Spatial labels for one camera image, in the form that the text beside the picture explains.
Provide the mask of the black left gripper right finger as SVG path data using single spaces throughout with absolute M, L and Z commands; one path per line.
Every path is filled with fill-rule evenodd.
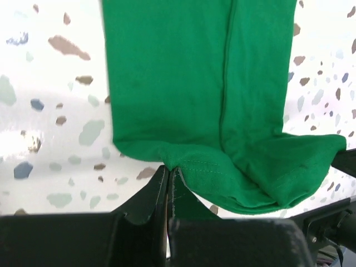
M 222 219 L 169 177 L 171 266 L 313 266 L 303 233 L 289 219 Z

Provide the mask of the green t shirt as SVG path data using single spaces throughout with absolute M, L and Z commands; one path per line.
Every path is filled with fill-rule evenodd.
M 113 143 L 238 214 L 312 196 L 340 135 L 283 132 L 296 1 L 103 1 Z

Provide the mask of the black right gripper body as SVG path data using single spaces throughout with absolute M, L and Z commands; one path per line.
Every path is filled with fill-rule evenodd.
M 342 248 L 355 252 L 354 195 L 291 219 L 302 230 L 314 260 L 327 246 L 336 249 L 339 261 L 344 260 Z

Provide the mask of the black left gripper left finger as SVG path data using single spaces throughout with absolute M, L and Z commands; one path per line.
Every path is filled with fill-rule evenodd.
M 1 217 L 2 266 L 165 266 L 169 171 L 110 212 Z

